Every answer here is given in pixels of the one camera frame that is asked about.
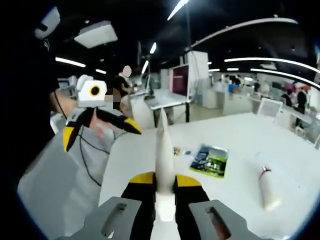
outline screen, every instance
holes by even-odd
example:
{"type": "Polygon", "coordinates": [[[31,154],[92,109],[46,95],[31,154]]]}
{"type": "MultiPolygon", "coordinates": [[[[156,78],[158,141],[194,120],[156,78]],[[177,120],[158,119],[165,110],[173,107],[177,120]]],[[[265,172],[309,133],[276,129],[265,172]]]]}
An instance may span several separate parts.
{"type": "Polygon", "coordinates": [[[187,97],[189,66],[173,69],[172,92],[187,97]]]}

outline white cylindrical object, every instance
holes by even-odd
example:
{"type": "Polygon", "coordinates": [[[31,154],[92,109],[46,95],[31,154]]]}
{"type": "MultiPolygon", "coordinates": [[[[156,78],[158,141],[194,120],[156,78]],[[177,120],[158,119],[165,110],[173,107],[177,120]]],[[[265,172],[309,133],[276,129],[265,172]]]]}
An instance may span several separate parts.
{"type": "Polygon", "coordinates": [[[174,166],[174,147],[168,131],[168,119],[161,109],[155,146],[156,191],[160,194],[172,194],[176,172],[174,166]]]}
{"type": "Polygon", "coordinates": [[[273,180],[273,173],[270,170],[264,170],[259,178],[262,207],[266,212],[274,210],[282,202],[273,180]]]}

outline ceiling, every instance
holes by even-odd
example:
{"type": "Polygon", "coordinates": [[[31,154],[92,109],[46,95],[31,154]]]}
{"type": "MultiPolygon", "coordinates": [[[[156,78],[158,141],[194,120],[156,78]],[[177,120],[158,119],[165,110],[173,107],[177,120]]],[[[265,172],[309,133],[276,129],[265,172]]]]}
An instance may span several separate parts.
{"type": "MultiPolygon", "coordinates": [[[[57,63],[60,77],[83,73],[103,78],[95,69],[120,71],[125,65],[140,73],[145,60],[138,66],[138,42],[146,56],[154,42],[157,50],[151,56],[151,70],[179,64],[186,47],[206,36],[236,24],[262,18],[295,18],[297,5],[279,0],[189,0],[173,18],[167,21],[179,0],[59,0],[57,7],[61,22],[50,36],[57,57],[86,64],[85,68],[57,63]],[[86,49],[76,43],[80,29],[108,20],[118,41],[86,49]]],[[[314,42],[292,23],[265,23],[241,27],[215,36],[194,47],[204,51],[212,62],[211,68],[237,67],[244,70],[261,68],[258,61],[224,62],[228,58],[284,58],[316,66],[314,42]]],[[[275,62],[278,71],[314,78],[314,72],[304,67],[275,62]]]]}

